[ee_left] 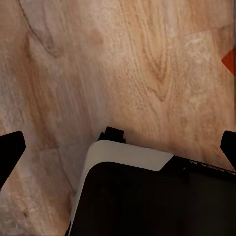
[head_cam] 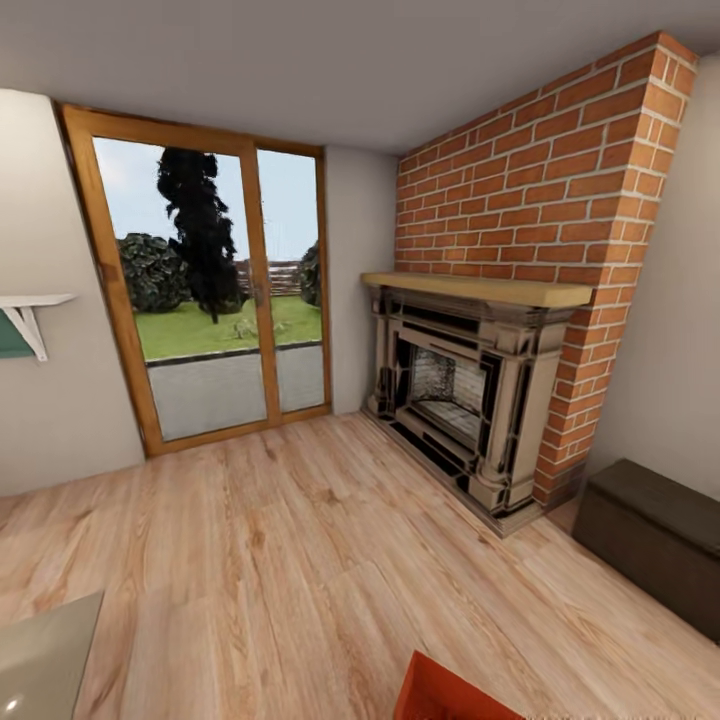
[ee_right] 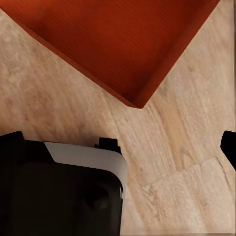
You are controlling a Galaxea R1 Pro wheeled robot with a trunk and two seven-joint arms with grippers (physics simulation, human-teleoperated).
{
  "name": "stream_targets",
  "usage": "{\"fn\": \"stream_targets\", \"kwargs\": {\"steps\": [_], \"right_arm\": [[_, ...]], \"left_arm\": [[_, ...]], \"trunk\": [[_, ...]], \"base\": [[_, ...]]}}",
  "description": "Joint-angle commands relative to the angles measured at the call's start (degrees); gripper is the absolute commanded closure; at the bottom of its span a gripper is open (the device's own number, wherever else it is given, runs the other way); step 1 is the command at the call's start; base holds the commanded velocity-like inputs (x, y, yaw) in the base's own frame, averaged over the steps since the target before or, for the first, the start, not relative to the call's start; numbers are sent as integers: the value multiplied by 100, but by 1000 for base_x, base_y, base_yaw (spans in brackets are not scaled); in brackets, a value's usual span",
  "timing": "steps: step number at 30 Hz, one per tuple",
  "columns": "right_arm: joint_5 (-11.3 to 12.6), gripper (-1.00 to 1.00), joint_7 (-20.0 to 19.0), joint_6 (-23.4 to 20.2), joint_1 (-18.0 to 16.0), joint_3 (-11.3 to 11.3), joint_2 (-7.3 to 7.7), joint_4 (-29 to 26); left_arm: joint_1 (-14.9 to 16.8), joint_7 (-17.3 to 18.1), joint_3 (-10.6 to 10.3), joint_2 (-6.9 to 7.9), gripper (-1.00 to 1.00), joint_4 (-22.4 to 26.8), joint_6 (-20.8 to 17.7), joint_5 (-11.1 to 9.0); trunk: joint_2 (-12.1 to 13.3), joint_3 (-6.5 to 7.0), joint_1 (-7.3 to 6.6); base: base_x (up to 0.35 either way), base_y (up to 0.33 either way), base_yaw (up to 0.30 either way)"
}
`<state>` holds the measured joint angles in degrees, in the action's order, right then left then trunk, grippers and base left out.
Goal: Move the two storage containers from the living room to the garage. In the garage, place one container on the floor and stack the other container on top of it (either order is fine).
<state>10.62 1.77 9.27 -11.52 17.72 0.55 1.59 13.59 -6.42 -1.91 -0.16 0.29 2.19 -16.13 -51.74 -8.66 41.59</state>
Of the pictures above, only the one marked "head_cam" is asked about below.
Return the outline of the storage box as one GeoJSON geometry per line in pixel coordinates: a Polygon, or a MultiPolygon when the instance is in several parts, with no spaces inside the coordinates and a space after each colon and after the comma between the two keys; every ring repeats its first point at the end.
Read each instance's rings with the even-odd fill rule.
{"type": "Polygon", "coordinates": [[[392,720],[524,720],[415,649],[392,720]]]}

